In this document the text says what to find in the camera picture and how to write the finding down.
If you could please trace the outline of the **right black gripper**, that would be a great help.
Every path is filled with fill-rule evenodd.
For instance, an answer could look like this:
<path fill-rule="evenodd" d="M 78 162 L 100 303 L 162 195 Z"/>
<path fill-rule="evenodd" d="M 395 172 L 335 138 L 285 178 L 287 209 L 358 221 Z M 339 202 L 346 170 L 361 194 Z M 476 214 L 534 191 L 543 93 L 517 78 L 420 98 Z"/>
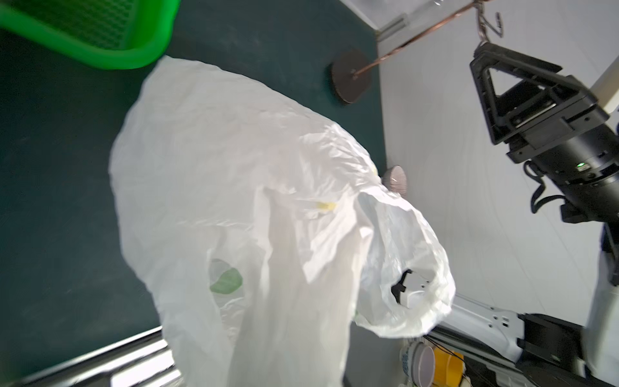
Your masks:
<path fill-rule="evenodd" d="M 616 223 L 618 135 L 593 92 L 557 64 L 490 43 L 470 68 L 491 142 L 538 183 L 531 212 L 562 200 L 565 223 Z"/>

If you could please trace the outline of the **green plastic basket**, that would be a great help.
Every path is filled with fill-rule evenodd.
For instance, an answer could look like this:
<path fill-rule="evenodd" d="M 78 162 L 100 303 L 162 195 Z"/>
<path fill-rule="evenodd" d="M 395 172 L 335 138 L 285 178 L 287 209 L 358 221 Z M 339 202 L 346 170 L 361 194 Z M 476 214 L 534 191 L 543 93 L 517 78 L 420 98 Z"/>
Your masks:
<path fill-rule="evenodd" d="M 2 1 L 1 28 L 98 69 L 138 69 L 166 50 L 180 4 Z"/>

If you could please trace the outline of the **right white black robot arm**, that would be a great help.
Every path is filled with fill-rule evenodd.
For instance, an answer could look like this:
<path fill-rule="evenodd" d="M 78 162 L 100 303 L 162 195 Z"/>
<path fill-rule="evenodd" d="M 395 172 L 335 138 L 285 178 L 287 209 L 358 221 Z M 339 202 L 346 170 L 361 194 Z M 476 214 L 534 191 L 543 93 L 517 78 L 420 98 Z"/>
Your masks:
<path fill-rule="evenodd" d="M 496 374 L 500 386 L 615 386 L 618 383 L 618 133 L 593 90 L 561 67 L 483 43 L 470 64 L 494 144 L 506 144 L 538 187 L 539 211 L 553 182 L 565 223 L 601 223 L 598 282 L 588 322 L 580 326 L 544 314 L 517 314 L 457 296 L 441 327 L 448 344 Z"/>

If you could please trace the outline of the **white plastic bag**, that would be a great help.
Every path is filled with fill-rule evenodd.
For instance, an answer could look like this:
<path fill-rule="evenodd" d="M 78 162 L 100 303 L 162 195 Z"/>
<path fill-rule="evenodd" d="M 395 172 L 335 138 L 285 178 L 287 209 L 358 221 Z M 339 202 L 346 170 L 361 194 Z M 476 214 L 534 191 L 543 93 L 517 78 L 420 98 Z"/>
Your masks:
<path fill-rule="evenodd" d="M 447 254 L 336 122 L 261 82 L 165 56 L 111 150 L 123 259 L 188 386 L 339 386 L 356 324 L 425 335 Z"/>

